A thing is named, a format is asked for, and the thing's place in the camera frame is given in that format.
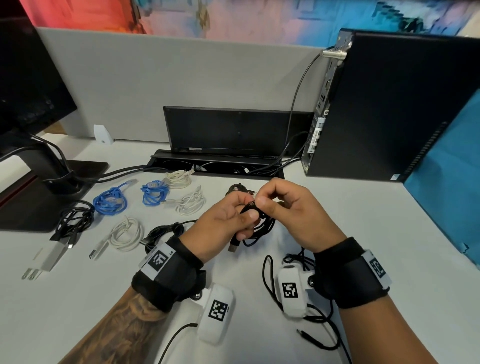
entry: hand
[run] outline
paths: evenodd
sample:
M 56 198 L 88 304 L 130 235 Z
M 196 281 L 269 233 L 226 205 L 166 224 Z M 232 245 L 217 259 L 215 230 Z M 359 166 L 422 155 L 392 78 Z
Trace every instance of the hand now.
M 258 211 L 248 210 L 243 214 L 240 211 L 251 201 L 252 195 L 245 192 L 229 193 L 180 236 L 181 242 L 206 263 L 222 251 L 234 234 L 238 240 L 250 238 L 258 224 Z
M 283 203 L 272 201 L 275 197 Z M 347 238 L 312 193 L 293 182 L 273 178 L 258 191 L 255 205 L 280 221 L 298 244 L 314 253 Z

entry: blue paper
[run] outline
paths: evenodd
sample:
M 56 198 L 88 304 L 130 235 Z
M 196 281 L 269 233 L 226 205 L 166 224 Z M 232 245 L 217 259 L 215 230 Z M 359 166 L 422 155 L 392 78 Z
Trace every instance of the blue paper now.
M 480 90 L 405 187 L 452 244 L 480 268 Z

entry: wristband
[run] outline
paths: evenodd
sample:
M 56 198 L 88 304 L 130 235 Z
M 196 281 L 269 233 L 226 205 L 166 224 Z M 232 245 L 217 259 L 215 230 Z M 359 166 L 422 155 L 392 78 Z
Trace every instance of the wristband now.
M 315 290 L 340 308 L 352 308 L 388 294 L 392 283 L 370 250 L 354 238 L 315 253 Z
M 139 267 L 132 279 L 133 289 L 165 313 L 206 285 L 202 261 L 176 236 L 155 246 Z

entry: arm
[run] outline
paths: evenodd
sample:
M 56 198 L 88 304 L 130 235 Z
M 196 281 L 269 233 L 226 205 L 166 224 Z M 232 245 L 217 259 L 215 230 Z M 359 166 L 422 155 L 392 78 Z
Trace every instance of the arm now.
M 272 201 L 278 197 L 281 204 Z M 280 221 L 304 248 L 314 253 L 347 237 L 311 192 L 292 182 L 272 179 L 255 204 Z M 341 309 L 340 316 L 355 364 L 436 364 L 389 296 L 363 306 Z
M 239 214 L 253 200 L 232 192 L 206 211 L 181 237 L 204 263 L 217 255 L 233 234 L 250 237 L 258 219 L 255 210 Z M 120 300 L 59 364 L 141 364 L 167 314 L 129 287 Z

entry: person's right hand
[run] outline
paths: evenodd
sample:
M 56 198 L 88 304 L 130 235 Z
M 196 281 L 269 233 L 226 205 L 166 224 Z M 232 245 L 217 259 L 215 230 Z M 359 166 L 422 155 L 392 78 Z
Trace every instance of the person's right hand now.
M 272 201 L 275 197 L 283 202 Z M 347 238 L 312 193 L 293 182 L 273 178 L 258 191 L 255 205 L 280 221 L 298 244 L 314 253 Z

